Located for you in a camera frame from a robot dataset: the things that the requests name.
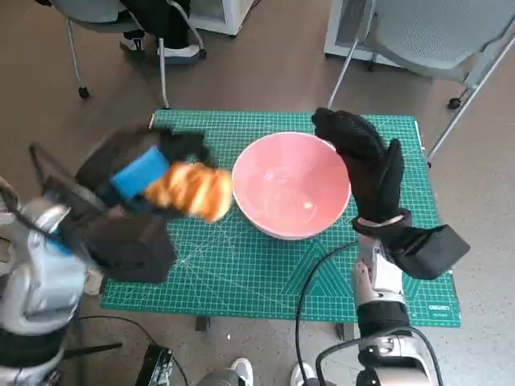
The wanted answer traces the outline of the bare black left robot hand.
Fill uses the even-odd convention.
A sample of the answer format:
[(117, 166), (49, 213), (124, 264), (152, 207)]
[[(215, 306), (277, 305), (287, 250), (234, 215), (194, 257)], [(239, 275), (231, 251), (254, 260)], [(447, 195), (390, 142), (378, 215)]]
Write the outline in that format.
[(216, 165), (203, 132), (120, 129), (96, 147), (76, 172), (75, 180), (107, 207), (120, 205), (128, 211), (178, 217), (178, 209), (160, 208), (146, 199), (143, 192), (163, 177), (172, 163), (188, 158), (206, 166)]

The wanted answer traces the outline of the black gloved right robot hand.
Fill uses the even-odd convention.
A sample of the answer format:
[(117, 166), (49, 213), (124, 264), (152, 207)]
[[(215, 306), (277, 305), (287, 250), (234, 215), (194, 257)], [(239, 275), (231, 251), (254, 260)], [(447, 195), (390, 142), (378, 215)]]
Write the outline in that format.
[(395, 138), (386, 145), (374, 125), (344, 110), (318, 108), (311, 120), (315, 135), (331, 143), (347, 167), (358, 216), (375, 224), (400, 216), (400, 141)]

